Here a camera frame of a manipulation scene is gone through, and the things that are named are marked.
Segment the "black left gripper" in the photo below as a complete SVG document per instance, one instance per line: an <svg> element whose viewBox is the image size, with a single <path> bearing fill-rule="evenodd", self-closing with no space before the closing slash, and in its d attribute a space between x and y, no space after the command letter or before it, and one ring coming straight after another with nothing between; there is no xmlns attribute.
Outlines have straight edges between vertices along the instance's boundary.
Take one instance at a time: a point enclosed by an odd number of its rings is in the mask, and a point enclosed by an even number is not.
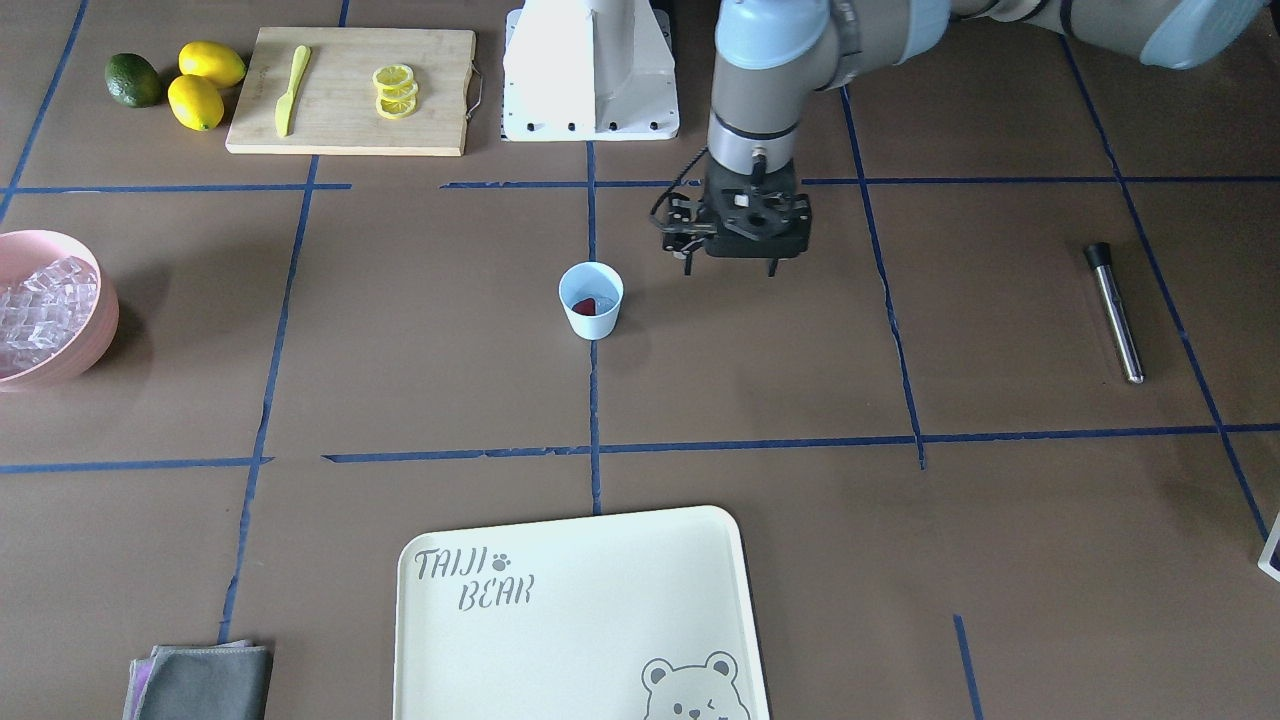
<svg viewBox="0 0 1280 720"><path fill-rule="evenodd" d="M813 210L797 192L795 163L762 176L739 174L717 160L707 163L703 195L690 199L671 186L655 201L650 222L663 249L684 255L684 275L692 274L695 251L712 258L765 259L774 278L780 260L809 250Z"/></svg>

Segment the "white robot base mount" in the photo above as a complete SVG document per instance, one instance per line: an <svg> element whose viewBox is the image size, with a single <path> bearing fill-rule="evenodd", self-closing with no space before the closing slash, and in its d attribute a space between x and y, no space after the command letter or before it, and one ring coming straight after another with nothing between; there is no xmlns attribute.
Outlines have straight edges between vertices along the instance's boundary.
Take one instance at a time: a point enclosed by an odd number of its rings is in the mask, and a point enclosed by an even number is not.
<svg viewBox="0 0 1280 720"><path fill-rule="evenodd" d="M640 142L681 127L663 1L526 1L506 17L502 137Z"/></svg>

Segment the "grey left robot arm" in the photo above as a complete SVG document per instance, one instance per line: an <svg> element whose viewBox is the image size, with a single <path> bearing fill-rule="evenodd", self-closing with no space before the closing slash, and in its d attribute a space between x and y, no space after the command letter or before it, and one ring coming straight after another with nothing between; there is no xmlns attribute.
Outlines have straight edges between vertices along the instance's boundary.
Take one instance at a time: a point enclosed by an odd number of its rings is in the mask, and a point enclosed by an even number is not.
<svg viewBox="0 0 1280 720"><path fill-rule="evenodd" d="M701 196L668 186L649 218L663 250L692 265L763 259L774 270L810 243L813 210L794 155L806 100L929 51L963 20L1027 23L1185 70L1230 46L1260 1L724 1L716 23Z"/></svg>

